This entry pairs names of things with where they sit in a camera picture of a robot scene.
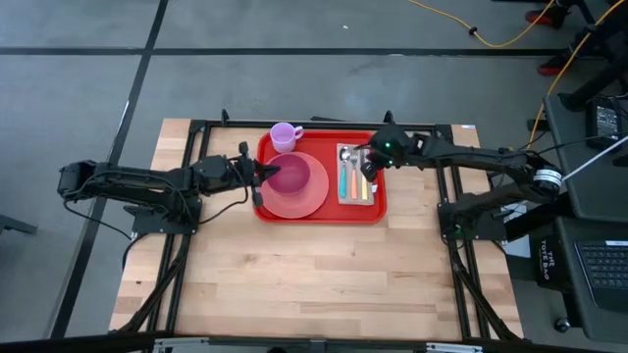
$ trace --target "purple cup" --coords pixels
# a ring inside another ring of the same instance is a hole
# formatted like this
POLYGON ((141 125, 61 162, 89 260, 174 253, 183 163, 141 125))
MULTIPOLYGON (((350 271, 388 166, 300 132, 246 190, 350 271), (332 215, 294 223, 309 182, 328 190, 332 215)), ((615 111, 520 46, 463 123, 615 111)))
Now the purple cup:
POLYGON ((273 147, 279 153, 292 152, 296 140, 303 136, 303 126, 294 127, 288 123, 277 123, 271 127, 273 147))

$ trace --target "yellow cable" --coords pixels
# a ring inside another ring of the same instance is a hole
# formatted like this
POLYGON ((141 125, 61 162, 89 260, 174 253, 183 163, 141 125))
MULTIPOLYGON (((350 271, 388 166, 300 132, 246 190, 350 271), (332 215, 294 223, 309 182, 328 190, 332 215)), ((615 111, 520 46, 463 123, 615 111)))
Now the yellow cable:
MULTIPOLYGON (((448 14, 448 13, 446 13, 444 11, 441 11, 441 10, 437 10, 437 9, 435 9, 433 7, 429 7, 427 5, 421 4, 420 2, 417 2, 417 1, 414 1, 414 0, 408 0, 408 1, 411 2, 414 5, 420 6, 420 7, 424 8, 424 9, 426 9, 426 10, 430 10, 432 12, 435 12, 435 13, 439 14, 439 15, 443 15, 445 17, 448 17, 448 18, 458 22, 459 24, 464 25, 467 29, 473 28, 471 25, 469 25, 468 23, 466 23, 465 21, 461 20, 460 18, 458 18, 458 17, 456 17, 454 15, 448 14)), ((473 35, 475 35, 476 38, 478 38, 482 43, 484 43, 484 45, 486 45, 488 47, 491 47, 491 48, 503 48, 503 47, 506 47, 506 46, 516 42, 517 40, 521 39, 522 36, 524 36, 533 26, 535 26, 537 24, 537 22, 546 13, 546 11, 551 7, 551 5, 553 5, 554 1, 555 0, 549 1, 548 5, 543 9, 541 14, 530 25, 528 25, 528 27, 524 31, 522 31, 521 33, 519 33, 519 35, 517 35, 516 37, 512 38, 511 40, 508 40, 505 43, 502 43, 502 44, 491 44, 488 41, 486 41, 482 37, 482 35, 480 35, 480 33, 478 33, 477 30, 475 30, 473 32, 473 35)))
MULTIPOLYGON (((604 19, 610 15, 611 12, 613 12, 619 5, 621 5, 625 0, 619 0, 615 3, 615 5, 611 6, 596 22, 596 25, 600 25, 602 23, 602 21, 604 21, 604 19)), ((590 33, 587 33, 587 35, 585 35, 584 38, 582 38, 582 40, 580 41, 580 43, 578 44, 578 46, 576 47, 576 49, 574 49, 573 53, 571 53, 571 56, 569 57, 569 60, 567 60, 567 64, 565 64, 565 66, 562 68, 562 70, 560 71, 560 74, 558 74, 558 76, 556 77, 556 79, 553 81, 553 83, 551 84, 551 86, 549 87, 548 90, 548 94, 546 95, 550 95, 553 92, 553 89, 556 87, 556 84, 558 83, 558 81, 560 80, 560 78, 562 77, 562 74, 565 73, 565 71, 567 71, 567 68, 569 68, 569 66, 571 65, 571 63, 573 62, 573 60, 576 57, 576 54, 578 54, 578 52, 580 51, 580 48, 582 48, 582 46, 584 45, 584 43, 587 42, 587 40, 589 39, 589 37, 591 36, 590 33)), ((543 103, 541 103, 541 108, 539 108, 539 113, 537 113, 537 117, 534 120, 534 126, 532 127, 532 133, 530 133, 530 140, 528 141, 528 145, 526 146, 526 148, 530 148, 530 144, 532 143, 532 140, 534 139, 534 134, 537 132, 537 127, 539 125, 539 120, 541 119, 541 113, 543 112, 543 108, 544 105, 543 103)))

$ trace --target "fork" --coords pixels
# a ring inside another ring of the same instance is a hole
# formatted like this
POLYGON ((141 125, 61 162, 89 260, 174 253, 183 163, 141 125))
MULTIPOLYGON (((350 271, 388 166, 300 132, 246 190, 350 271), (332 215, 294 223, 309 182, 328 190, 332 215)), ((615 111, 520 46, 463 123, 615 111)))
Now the fork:
POLYGON ((358 151, 352 150, 349 161, 351 161, 351 164, 353 164, 353 168, 351 170, 351 198, 353 200, 357 199, 357 173, 355 169, 357 168, 358 158, 358 151))

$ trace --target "wooden table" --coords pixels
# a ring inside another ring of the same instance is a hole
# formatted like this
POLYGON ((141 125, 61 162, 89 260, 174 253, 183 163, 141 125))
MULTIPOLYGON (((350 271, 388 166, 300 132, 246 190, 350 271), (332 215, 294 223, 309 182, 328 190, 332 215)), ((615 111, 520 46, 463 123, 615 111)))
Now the wooden table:
MULTIPOLYGON (((189 122, 163 122, 152 169, 181 165, 189 122)), ((479 145, 473 126, 452 130, 456 144, 479 145)), ((237 145, 248 141, 255 156, 265 132, 213 128, 208 154, 232 157, 237 145)), ((445 173, 453 200, 450 173, 445 173)), ((489 189, 484 172, 460 173, 465 192, 489 189)), ((250 203, 202 226, 191 239, 175 332, 459 340, 449 258, 437 221, 436 172, 386 171, 386 188, 387 215, 373 226, 268 224, 255 217, 250 203)), ((243 191, 235 190, 203 200, 201 219, 242 197, 243 191)), ((125 324, 153 289, 164 239, 163 234, 150 235, 131 250, 111 328, 125 324)), ((484 294, 521 335, 503 254, 488 241, 474 245, 484 294)), ((471 328, 478 335, 473 301, 468 293, 466 298, 471 328)), ((167 292, 158 328, 165 326, 169 303, 167 292)))

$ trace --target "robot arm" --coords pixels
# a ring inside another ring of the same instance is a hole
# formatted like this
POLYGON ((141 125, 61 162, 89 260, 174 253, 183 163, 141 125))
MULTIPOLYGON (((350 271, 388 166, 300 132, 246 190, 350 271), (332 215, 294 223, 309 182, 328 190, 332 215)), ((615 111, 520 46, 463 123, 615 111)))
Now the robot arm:
MULTIPOLYGON (((430 135, 415 133, 412 136, 394 123, 377 131, 369 140, 370 153, 361 171, 369 181, 383 168, 417 167, 464 167, 506 174, 514 183, 498 187, 483 194, 463 194, 455 203, 439 207, 441 226, 447 236, 458 237, 461 232, 476 236, 478 220, 500 206, 527 200, 547 203, 554 200, 561 186, 559 169, 540 155, 531 151, 512 152, 456 146, 430 135)), ((499 213, 492 215, 498 218, 499 213)))
POLYGON ((66 202, 106 197, 136 206, 125 209, 135 216, 133 231, 195 231, 200 214, 199 194, 251 187, 253 203, 262 205, 256 188, 279 168, 264 166, 248 158, 246 142, 239 145, 240 156, 208 156, 188 168, 167 172, 113 166, 82 161, 61 169, 57 192, 66 202))

